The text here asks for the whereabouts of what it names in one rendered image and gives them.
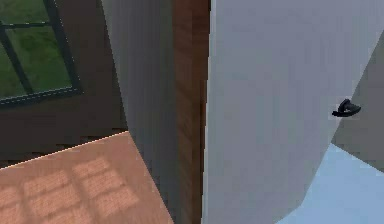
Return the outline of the grey room door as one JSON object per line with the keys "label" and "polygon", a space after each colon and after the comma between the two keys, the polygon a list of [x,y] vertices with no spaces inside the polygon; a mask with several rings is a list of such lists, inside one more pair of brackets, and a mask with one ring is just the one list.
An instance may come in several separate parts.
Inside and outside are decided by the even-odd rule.
{"label": "grey room door", "polygon": [[384,0],[211,0],[202,224],[301,205],[383,32]]}

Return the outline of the black framed window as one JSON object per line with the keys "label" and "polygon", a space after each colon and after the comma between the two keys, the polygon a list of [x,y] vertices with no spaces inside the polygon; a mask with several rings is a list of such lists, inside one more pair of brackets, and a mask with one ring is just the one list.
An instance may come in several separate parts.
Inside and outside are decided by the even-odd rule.
{"label": "black framed window", "polygon": [[82,92],[56,0],[0,0],[0,108]]}

